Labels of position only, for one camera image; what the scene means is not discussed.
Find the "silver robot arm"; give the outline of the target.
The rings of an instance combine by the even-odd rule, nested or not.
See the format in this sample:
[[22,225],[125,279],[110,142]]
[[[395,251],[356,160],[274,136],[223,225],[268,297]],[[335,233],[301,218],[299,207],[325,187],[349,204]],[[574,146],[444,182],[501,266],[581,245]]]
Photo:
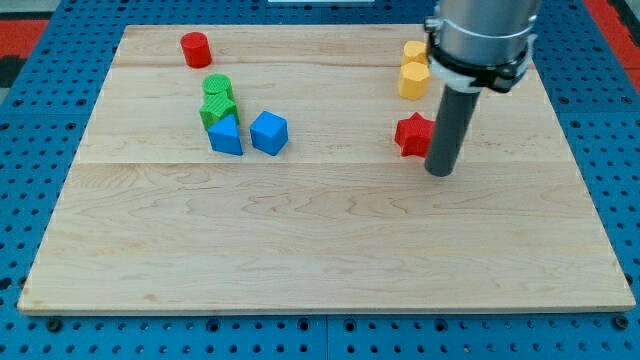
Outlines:
[[440,0],[425,19],[430,70],[460,93],[509,92],[533,58],[540,0]]

